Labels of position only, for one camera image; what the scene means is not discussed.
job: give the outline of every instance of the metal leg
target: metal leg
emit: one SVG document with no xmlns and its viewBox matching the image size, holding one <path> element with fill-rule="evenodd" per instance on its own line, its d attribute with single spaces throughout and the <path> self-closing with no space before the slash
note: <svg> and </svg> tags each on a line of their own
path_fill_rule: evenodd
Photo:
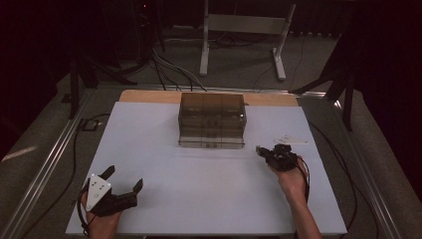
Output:
<svg viewBox="0 0 422 239">
<path fill-rule="evenodd" d="M 202 55 L 201 55 L 201 66 L 199 69 L 199 75 L 206 76 L 208 73 L 208 0 L 205 0 L 205 10 L 204 10 L 204 40 L 202 46 Z"/>
<path fill-rule="evenodd" d="M 284 81 L 286 79 L 286 73 L 283 67 L 281 55 L 282 55 L 283 46 L 285 45 L 286 38 L 289 33 L 290 25 L 292 23 L 293 14 L 295 13 L 295 8 L 296 8 L 296 4 L 292 4 L 290 6 L 288 16 L 286 16 L 286 22 L 283 25 L 283 30 L 282 30 L 279 46 L 273 49 L 274 63 L 276 64 L 277 76 L 279 78 L 279 81 Z"/>
</svg>

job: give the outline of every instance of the gray carpet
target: gray carpet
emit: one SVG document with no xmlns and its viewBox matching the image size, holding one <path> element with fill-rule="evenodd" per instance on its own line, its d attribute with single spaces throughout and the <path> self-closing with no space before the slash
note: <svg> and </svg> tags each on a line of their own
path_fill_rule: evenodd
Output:
<svg viewBox="0 0 422 239">
<path fill-rule="evenodd" d="M 335 41 L 321 37 L 289 37 L 282 54 L 287 72 L 287 79 L 284 82 L 279 82 L 276 79 L 272 64 L 270 49 L 275 45 L 277 45 L 277 38 L 269 38 L 265 42 L 249 47 L 213 49 L 210 53 L 209 75 L 198 77 L 198 79 L 207 89 L 244 89 L 255 92 L 260 90 L 289 90 L 302 86 L 318 77 L 335 46 Z M 162 54 L 157 46 L 157 53 L 198 76 L 200 41 L 167 41 L 166 47 L 166 53 Z M 129 79 L 139 82 L 138 89 L 159 88 L 159 80 L 154 71 L 152 67 L 147 66 L 142 71 L 130 76 Z M 167 71 L 167 74 L 180 86 L 189 86 L 182 76 L 171 71 Z M 109 113 L 113 103 L 118 101 L 121 91 L 130 89 L 111 81 L 105 76 L 100 76 L 100 78 L 102 83 L 99 88 L 90 91 L 91 97 L 82 111 L 83 118 Z M 169 89 L 174 89 L 170 87 L 170 83 L 167 82 L 166 85 Z M 321 86 L 316 91 L 324 92 L 328 86 L 329 84 Z M 67 116 L 70 106 L 60 103 L 63 95 L 68 92 L 69 79 L 65 78 L 59 83 L 58 95 L 45 107 L 11 149 L 7 156 L 8 159 L 3 160 L 0 164 L 0 181 L 2 182 L 0 186 L 0 231 L 4 229 L 26 188 L 48 157 L 49 151 L 68 122 Z M 351 177 L 362 190 L 363 195 L 371 202 L 365 191 L 365 183 L 359 172 L 359 165 L 354 161 L 353 153 L 350 151 L 350 145 L 347 141 L 348 135 L 339 130 L 342 125 L 335 120 L 334 114 L 336 112 L 332 110 L 331 103 L 312 97 L 299 98 L 299 103 L 304 108 L 308 119 L 323 130 L 339 148 L 345 157 Z M 77 141 L 77 173 L 71 187 L 63 199 L 43 218 L 27 238 L 73 238 L 66 235 L 64 231 L 70 219 L 77 193 L 87 175 L 105 129 L 106 118 L 101 118 L 101 122 L 103 124 L 101 124 L 99 130 L 80 133 Z M 403 177 L 391 149 L 386 144 L 385 138 L 380 133 L 359 94 L 354 99 L 352 124 L 355 128 L 353 134 L 359 139 L 362 150 L 369 158 L 368 164 L 373 169 L 373 176 L 376 183 L 381 187 L 383 197 L 388 200 L 391 216 L 396 221 L 402 237 L 421 238 L 422 234 L 418 230 L 418 225 L 422 225 L 420 202 L 417 201 L 408 182 Z M 344 222 L 347 224 L 354 209 L 351 187 L 329 146 L 314 129 L 313 134 Z M 12 154 L 23 149 L 29 150 L 20 155 Z M 24 225 L 23 231 L 42 214 L 63 190 L 71 176 L 72 157 L 73 141 L 71 140 L 60 156 L 60 160 L 35 204 L 27 223 Z M 356 219 L 345 238 L 375 238 L 375 222 L 363 197 L 358 194 L 357 205 Z M 378 227 L 379 238 L 388 238 L 383 228 L 380 225 Z M 126 238 L 126 236 L 119 235 L 117 238 Z"/>
</svg>

